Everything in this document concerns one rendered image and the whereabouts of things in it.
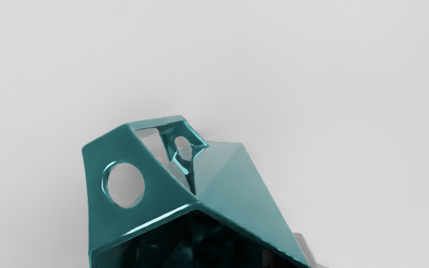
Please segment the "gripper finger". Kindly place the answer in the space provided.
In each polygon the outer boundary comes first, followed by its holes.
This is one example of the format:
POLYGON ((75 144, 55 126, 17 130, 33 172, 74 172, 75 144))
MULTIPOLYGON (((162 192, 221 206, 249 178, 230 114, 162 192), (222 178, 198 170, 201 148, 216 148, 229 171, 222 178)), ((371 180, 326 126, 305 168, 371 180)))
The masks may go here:
POLYGON ((315 256, 313 255, 311 249, 308 246, 308 243, 306 242, 305 237, 301 233, 293 233, 293 236, 295 237, 297 243, 299 244, 305 258, 307 259, 309 263, 309 268, 328 268, 326 266, 323 266, 319 264, 315 256))

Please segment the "teal faceted mug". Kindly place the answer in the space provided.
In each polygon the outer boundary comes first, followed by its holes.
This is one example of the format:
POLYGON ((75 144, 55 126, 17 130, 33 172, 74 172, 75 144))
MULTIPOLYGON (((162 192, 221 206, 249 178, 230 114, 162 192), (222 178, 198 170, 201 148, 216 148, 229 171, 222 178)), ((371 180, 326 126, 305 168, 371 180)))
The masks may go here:
POLYGON ((245 146, 177 115, 82 148, 90 268, 314 268, 245 146))

